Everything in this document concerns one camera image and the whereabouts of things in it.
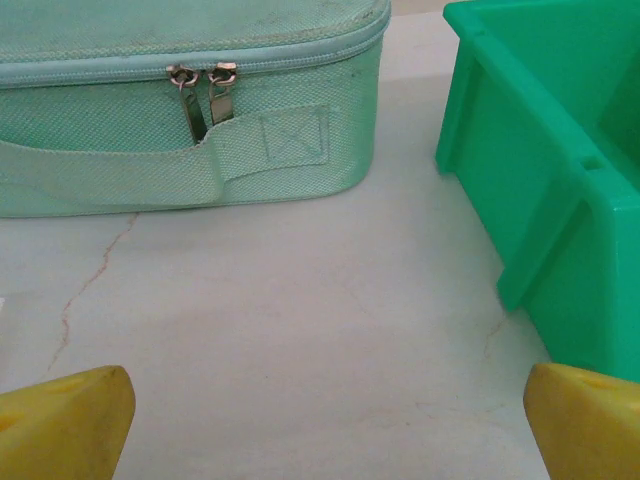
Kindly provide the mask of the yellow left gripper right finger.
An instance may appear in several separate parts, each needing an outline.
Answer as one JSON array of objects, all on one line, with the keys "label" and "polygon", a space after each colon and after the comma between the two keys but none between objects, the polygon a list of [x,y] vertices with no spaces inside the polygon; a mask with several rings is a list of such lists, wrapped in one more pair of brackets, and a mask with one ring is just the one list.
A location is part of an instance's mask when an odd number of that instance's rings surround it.
[{"label": "yellow left gripper right finger", "polygon": [[550,478],[639,478],[637,383],[539,363],[529,373],[523,405]]}]

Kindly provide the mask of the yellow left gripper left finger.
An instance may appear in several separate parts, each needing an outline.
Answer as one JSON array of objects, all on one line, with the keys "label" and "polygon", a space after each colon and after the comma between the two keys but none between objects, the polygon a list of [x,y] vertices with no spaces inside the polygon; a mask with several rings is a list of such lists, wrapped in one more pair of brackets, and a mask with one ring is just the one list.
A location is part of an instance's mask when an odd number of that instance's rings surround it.
[{"label": "yellow left gripper left finger", "polygon": [[111,479],[135,413],[127,371],[108,365],[1,395],[3,479]]}]

